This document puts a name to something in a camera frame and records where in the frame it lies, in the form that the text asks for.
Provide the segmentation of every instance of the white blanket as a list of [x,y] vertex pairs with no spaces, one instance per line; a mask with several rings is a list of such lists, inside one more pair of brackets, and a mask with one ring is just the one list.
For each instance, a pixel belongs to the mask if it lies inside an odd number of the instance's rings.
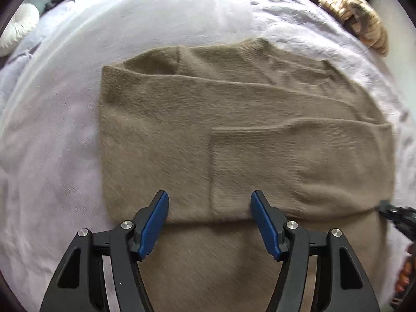
[[[415,193],[415,131],[376,56],[308,0],[91,0],[46,39],[20,76],[0,120],[0,270],[28,312],[38,311],[78,229],[113,228],[101,196],[97,101],[103,65],[155,47],[265,37],[326,59],[361,83],[397,132],[396,204]],[[395,261],[406,240],[389,232]],[[116,308],[114,289],[110,305]]]

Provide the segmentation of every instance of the metal screw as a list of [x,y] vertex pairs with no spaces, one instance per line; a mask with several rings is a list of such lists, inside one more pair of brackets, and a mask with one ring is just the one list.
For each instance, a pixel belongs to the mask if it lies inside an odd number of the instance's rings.
[[294,220],[290,220],[286,223],[286,226],[292,230],[297,229],[297,227],[299,226],[298,223],[296,223]]
[[334,237],[341,237],[342,236],[342,231],[340,229],[332,229],[331,233]]
[[85,237],[88,234],[88,229],[82,228],[80,231],[78,231],[78,235],[80,237]]
[[129,220],[125,220],[124,222],[121,223],[121,227],[125,230],[128,230],[132,226],[133,226],[133,222],[131,222]]

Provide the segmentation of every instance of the blue gripper pad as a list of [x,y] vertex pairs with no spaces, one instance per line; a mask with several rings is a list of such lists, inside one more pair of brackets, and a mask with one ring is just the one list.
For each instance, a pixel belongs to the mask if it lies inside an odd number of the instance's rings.
[[159,231],[165,223],[169,212],[169,196],[167,192],[163,192],[159,201],[153,208],[149,219],[147,220],[143,230],[141,231],[140,247],[138,250],[139,257],[144,259],[150,254],[156,244]]
[[255,192],[253,192],[251,195],[250,209],[251,215],[253,216],[260,230],[260,234],[263,238],[267,252],[271,254],[275,260],[279,260],[280,255],[282,254],[279,248],[279,235],[274,228],[257,193]]

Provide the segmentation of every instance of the bed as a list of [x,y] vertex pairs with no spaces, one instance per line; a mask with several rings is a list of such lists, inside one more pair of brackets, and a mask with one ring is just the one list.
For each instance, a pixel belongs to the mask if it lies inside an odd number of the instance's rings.
[[[365,87],[396,133],[393,203],[416,206],[416,132],[389,61],[309,0],[66,0],[41,18],[0,71],[0,271],[28,312],[39,310],[78,229],[113,228],[101,199],[102,66],[155,47],[249,37],[328,60]],[[380,304],[392,294],[407,244],[389,226]],[[114,287],[106,283],[115,311]]]

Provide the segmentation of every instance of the brown sweater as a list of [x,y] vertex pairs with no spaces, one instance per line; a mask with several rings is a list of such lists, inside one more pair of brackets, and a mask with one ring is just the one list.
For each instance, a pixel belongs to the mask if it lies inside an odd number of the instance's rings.
[[255,189],[306,228],[343,230],[376,284],[386,227],[374,208],[393,193],[392,127],[331,64],[263,39],[168,47],[104,67],[101,88],[111,217],[131,218],[159,189],[171,199],[140,264],[156,312],[266,308],[280,264],[250,220]]

